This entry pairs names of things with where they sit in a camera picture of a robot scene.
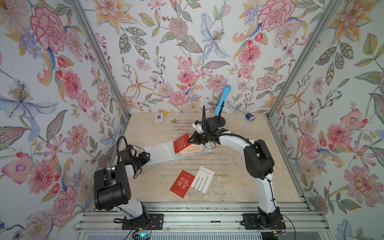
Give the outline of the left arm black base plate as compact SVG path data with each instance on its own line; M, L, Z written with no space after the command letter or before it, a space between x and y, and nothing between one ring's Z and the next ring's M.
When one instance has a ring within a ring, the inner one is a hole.
M164 214L142 214L135 219L124 218L122 230L162 230Z

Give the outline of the cream card red top band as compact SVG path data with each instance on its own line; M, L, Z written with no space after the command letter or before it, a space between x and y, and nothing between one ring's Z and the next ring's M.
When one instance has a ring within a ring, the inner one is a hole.
M186 155L201 153L203 150L204 149L203 149L202 145L191 144L188 147L186 147L185 149L181 150L180 154L182 156L186 156Z

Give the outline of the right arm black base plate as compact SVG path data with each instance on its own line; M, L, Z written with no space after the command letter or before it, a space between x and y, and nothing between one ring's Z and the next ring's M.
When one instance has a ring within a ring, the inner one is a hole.
M286 224L281 214L243 214L240 225L246 230L285 230Z

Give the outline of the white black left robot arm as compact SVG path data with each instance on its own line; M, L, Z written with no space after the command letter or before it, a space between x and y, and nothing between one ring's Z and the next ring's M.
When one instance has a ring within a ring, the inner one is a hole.
M136 147L129 145L127 139L121 136L117 140L117 164L94 174L94 203L101 211L118 211L124 221L141 224L150 220L146 207L132 197L129 178L136 178L142 167L150 161L151 154L142 150L137 153Z

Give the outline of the red money card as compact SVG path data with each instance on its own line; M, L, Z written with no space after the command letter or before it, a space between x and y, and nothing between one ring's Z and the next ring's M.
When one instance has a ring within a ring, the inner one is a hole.
M186 149L191 145L191 143L188 142L189 138L190 138L189 133L186 133L173 142L175 154L180 153L182 150Z

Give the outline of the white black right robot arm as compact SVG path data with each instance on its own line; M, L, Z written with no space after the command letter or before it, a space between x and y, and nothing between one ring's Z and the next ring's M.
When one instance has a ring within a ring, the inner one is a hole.
M205 145L212 142L243 154L247 172L256 179L259 195L258 212L243 214L240 224L246 230L285 230L285 220L274 195L275 161L266 143L263 140L251 141L220 128L213 118L206 117L205 108L203 108L202 120L195 121L193 127L196 131L187 140L188 143Z

